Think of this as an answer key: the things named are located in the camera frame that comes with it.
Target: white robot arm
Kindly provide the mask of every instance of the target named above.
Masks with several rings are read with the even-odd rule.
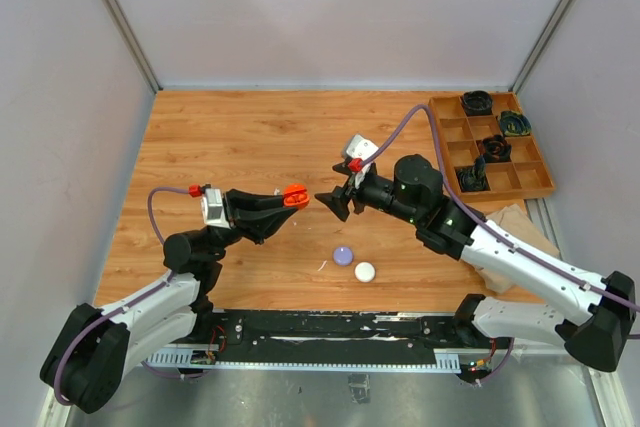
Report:
[[[434,252],[506,276],[546,302],[503,302],[468,295],[454,318],[465,343],[474,345],[484,337],[528,339],[564,346],[592,368],[616,369],[635,313],[609,297],[633,302],[635,288],[629,277],[613,272],[605,279],[545,254],[494,222],[485,222],[481,213],[464,204],[462,208],[443,194],[442,174],[418,154],[396,163],[393,180],[379,176],[375,163],[362,162],[377,150],[370,140],[354,136],[342,152],[344,161],[333,167],[347,175],[347,181],[316,198],[342,221],[347,220],[348,204],[353,202],[355,213],[370,206],[409,222],[416,227],[418,240]]]
[[[69,315],[40,370],[60,403],[95,412],[133,367],[165,345],[184,338],[208,341],[213,304],[207,293],[226,248],[242,238],[262,244],[309,202],[297,184],[283,195],[223,194],[208,185],[192,186],[189,193],[202,197],[206,227],[164,241],[169,272],[125,299],[102,308],[82,304]]]

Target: gray floor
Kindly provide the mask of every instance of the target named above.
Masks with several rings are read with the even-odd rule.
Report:
[[[105,408],[68,427],[602,426],[582,367],[554,357],[510,359],[482,388],[451,374],[370,374],[354,402],[342,372],[215,371],[193,383],[136,368]]]

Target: red clip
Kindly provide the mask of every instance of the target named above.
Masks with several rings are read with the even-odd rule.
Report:
[[[362,165],[362,159],[353,159],[347,164],[351,172],[360,172],[364,165]]]
[[[309,193],[307,188],[302,184],[291,184],[284,189],[284,205],[285,207],[297,207],[298,210],[304,209],[309,204]]]
[[[189,195],[191,197],[200,197],[202,195],[202,189],[197,184],[190,185],[189,186]]]

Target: wooden floor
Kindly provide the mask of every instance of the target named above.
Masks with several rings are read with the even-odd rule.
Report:
[[[330,191],[344,177],[331,166],[354,133],[381,144],[404,114],[436,92],[161,92],[158,94],[113,246],[97,294],[102,305],[133,293],[165,272],[162,249],[149,225],[146,196],[153,187],[211,183],[272,194],[304,183]],[[420,153],[435,165],[425,115],[418,114],[378,159],[392,177],[401,156]],[[476,204],[491,212],[511,202]],[[158,194],[154,201],[164,235],[200,229],[199,201]],[[454,311],[467,293],[489,294],[469,266],[436,255],[408,224],[377,211],[338,221],[313,200],[264,245],[231,246],[218,285],[216,307]],[[370,284],[353,267],[331,261],[346,245],[356,262],[375,265]],[[320,270],[327,260],[324,269]],[[520,289],[503,299],[535,300]]]

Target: gray wall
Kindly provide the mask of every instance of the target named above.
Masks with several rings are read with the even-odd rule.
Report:
[[[161,83],[507,87],[558,0],[119,0]]]
[[[0,423],[22,427],[66,316],[97,288],[152,95],[100,0],[0,12]]]
[[[639,86],[640,0],[577,0],[521,95],[558,186],[569,260],[626,272],[637,288]],[[640,341],[630,342],[619,372],[640,421]]]

